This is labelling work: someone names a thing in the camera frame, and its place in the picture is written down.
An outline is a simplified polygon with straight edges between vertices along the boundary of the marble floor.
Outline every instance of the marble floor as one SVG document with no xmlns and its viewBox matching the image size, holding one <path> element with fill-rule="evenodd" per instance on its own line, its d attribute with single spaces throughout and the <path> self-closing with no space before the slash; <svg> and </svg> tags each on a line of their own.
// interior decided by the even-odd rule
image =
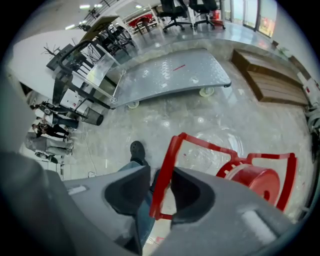
<svg viewBox="0 0 320 256">
<path fill-rule="evenodd" d="M 226 37 L 226 34 L 230 34 L 229 38 L 272 51 L 266 38 L 250 29 L 243 29 L 239 32 L 241 29 L 227 24 L 225 31 L 218 31 L 217 28 L 214 35 Z M 154 33 L 159 33 L 155 38 L 161 38 L 161 32 L 157 30 Z M 151 35 L 138 36 L 134 39 L 137 54 L 143 53 L 148 47 L 157 47 L 155 44 L 169 44 L 171 38 L 177 40 L 173 38 L 182 38 L 183 35 L 168 32 L 165 40 L 159 39 L 157 42 L 143 39 L 151 38 Z M 100 126 L 81 122 L 72 134 L 73 155 L 65 157 L 63 178 L 87 178 L 88 172 L 95 172 L 98 176 L 116 172 L 130 160 L 130 144 L 135 140 L 145 146 L 146 160 L 154 172 L 161 167 L 172 136 L 181 132 L 233 149 L 241 157 L 249 153 L 293 152 L 298 158 L 298 170 L 285 214 L 295 221 L 305 204 L 313 174 L 311 138 L 304 109 L 258 102 L 237 68 L 227 60 L 219 63 L 232 84 L 228 88 L 217 87 L 210 97 L 201 97 L 198 90 L 192 90 L 141 101 L 136 109 L 120 106 L 115 110 L 107 110 L 94 106 L 103 114 L 104 121 Z M 222 153 L 184 143 L 176 165 L 215 175 L 226 161 L 228 157 Z M 276 161 L 281 162 L 275 160 L 255 164 L 274 168 L 283 184 L 285 164 Z M 164 207 L 171 211 L 173 198 L 170 194 L 168 197 Z M 157 246 L 168 234 L 169 228 L 169 221 L 156 221 L 146 250 L 152 251 L 153 246 Z"/>
<path fill-rule="evenodd" d="M 215 30 L 212 30 L 207 24 L 199 24 L 197 30 L 193 30 L 187 25 L 185 26 L 185 30 L 181 31 L 179 27 L 173 26 L 168 29 L 167 33 L 164 33 L 161 28 L 155 27 L 149 33 L 134 35 L 132 40 L 135 47 L 131 45 L 126 47 L 129 55 L 123 51 L 118 51 L 115 58 L 122 64 L 152 49 L 192 39 L 230 40 L 253 45 L 276 54 L 279 53 L 278 50 L 271 45 L 271 39 L 259 32 L 254 32 L 249 28 L 231 22 L 226 22 L 225 28 L 226 29 L 223 30 L 217 26 Z"/>
</svg>

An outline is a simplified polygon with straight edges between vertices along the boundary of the black office chair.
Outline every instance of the black office chair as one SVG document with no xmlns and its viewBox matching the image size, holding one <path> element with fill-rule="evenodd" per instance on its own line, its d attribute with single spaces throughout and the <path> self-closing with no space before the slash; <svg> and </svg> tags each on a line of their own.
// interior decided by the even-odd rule
<svg viewBox="0 0 320 256">
<path fill-rule="evenodd" d="M 162 10 L 163 12 L 157 12 L 157 16 L 159 18 L 163 17 L 171 17 L 171 24 L 165 26 L 163 28 L 163 32 L 166 33 L 168 31 L 168 28 L 173 26 L 179 26 L 181 27 L 181 30 L 185 30 L 185 28 L 182 25 L 190 25 L 192 28 L 192 23 L 190 22 L 180 22 L 176 19 L 178 17 L 184 17 L 187 18 L 187 10 L 188 7 L 185 5 L 185 3 L 182 0 L 179 0 L 179 3 L 181 6 L 175 6 L 174 0 L 161 0 Z"/>
<path fill-rule="evenodd" d="M 203 4 L 198 4 L 198 0 L 189 1 L 189 7 L 192 10 L 195 10 L 200 15 L 201 14 L 205 15 L 205 19 L 195 22 L 193 27 L 194 29 L 197 29 L 198 24 L 206 23 L 206 24 L 210 24 L 212 29 L 215 29 L 215 24 L 208 19 L 208 15 L 210 12 L 218 9 L 216 0 L 202 0 L 202 2 Z"/>
</svg>

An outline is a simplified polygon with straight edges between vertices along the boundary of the wooden pallet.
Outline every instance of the wooden pallet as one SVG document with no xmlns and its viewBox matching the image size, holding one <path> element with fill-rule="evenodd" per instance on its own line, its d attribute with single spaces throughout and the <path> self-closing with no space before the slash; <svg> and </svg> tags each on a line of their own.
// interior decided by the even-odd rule
<svg viewBox="0 0 320 256">
<path fill-rule="evenodd" d="M 306 106 L 303 85 L 290 68 L 244 50 L 234 50 L 232 63 L 239 69 L 260 102 Z"/>
</svg>

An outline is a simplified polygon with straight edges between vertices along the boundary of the gray plastic part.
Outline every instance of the gray plastic part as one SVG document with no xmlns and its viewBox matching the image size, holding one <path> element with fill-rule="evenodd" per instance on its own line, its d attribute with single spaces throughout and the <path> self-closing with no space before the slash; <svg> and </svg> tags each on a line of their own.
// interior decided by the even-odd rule
<svg viewBox="0 0 320 256">
<path fill-rule="evenodd" d="M 215 195 L 214 205 L 194 223 L 172 225 L 171 232 L 153 255 L 248 255 L 266 246 L 261 238 L 265 233 L 271 232 L 278 238 L 292 227 L 280 210 L 246 186 L 199 171 L 179 169 L 210 185 Z M 243 214 L 251 211 L 265 227 L 252 227 L 244 220 Z"/>
<path fill-rule="evenodd" d="M 120 245 L 125 245 L 133 237 L 135 220 L 132 216 L 118 214 L 106 201 L 104 191 L 110 184 L 142 168 L 143 166 L 138 166 L 108 175 L 64 182 L 68 191 L 74 191 L 77 187 L 86 188 L 84 191 L 71 194 L 72 199 L 92 224 Z"/>
</svg>

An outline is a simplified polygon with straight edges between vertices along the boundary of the trash can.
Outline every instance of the trash can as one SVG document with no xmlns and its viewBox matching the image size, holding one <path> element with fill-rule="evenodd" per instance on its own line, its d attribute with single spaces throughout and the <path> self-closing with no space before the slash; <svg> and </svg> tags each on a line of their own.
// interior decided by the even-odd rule
<svg viewBox="0 0 320 256">
<path fill-rule="evenodd" d="M 88 124 L 92 124 L 95 126 L 101 125 L 102 121 L 104 120 L 104 116 L 99 114 L 98 112 L 94 111 L 90 107 L 87 107 L 83 113 L 82 121 Z"/>
</svg>

